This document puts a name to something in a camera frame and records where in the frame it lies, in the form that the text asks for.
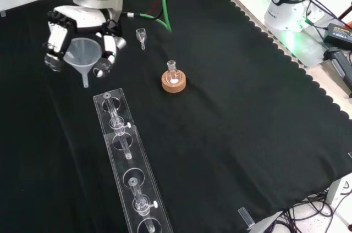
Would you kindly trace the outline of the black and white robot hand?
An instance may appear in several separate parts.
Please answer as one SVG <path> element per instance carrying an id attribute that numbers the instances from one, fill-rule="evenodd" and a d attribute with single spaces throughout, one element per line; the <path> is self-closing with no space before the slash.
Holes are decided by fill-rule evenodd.
<path id="1" fill-rule="evenodd" d="M 61 71 L 64 55 L 73 40 L 89 38 L 101 49 L 93 74 L 97 78 L 108 76 L 120 50 L 126 45 L 119 15 L 120 12 L 114 9 L 73 5 L 55 7 L 47 13 L 50 36 L 45 43 L 45 64 L 53 71 Z"/>

